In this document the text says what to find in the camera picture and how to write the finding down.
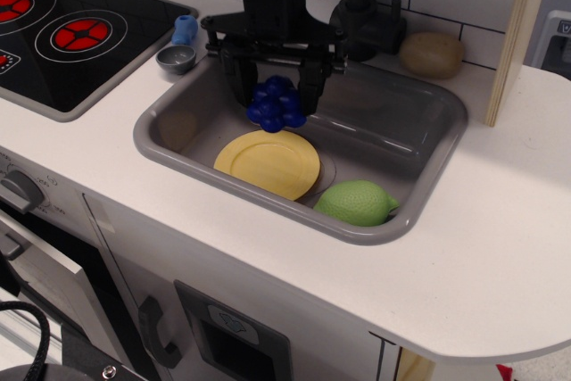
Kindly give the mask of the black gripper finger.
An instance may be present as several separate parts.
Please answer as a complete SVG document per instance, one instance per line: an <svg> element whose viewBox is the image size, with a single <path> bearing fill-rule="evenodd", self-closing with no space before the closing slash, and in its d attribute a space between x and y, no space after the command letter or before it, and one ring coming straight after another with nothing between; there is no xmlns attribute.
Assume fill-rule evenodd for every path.
<svg viewBox="0 0 571 381"><path fill-rule="evenodd" d="M253 89L258 83L258 68L249 57L223 49L220 59L224 74L236 100L248 107L253 100Z"/></svg>
<svg viewBox="0 0 571 381"><path fill-rule="evenodd" d="M301 98L302 114L312 115L318 108L326 80L332 73L328 57L305 58L299 67L298 91Z"/></svg>

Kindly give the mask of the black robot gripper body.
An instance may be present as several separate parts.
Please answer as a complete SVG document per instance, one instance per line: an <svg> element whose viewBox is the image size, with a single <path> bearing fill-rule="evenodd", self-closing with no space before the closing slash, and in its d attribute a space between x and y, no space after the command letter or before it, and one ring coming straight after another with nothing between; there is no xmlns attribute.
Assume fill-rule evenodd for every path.
<svg viewBox="0 0 571 381"><path fill-rule="evenodd" d="M325 73L345 66L343 30L318 21L306 0L243 0L244 9L202 19L207 49L227 59L248 59Z"/></svg>

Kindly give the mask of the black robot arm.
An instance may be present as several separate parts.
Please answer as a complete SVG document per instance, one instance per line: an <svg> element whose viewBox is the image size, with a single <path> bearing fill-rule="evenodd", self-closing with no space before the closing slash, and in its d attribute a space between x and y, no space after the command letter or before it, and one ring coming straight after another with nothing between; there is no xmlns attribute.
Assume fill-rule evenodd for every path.
<svg viewBox="0 0 571 381"><path fill-rule="evenodd" d="M208 53L219 58L236 100L252 102L258 64L289 65L299 72L302 113L312 115L327 78L345 66L345 33L311 16L306 0L243 0L243 6L201 21Z"/></svg>

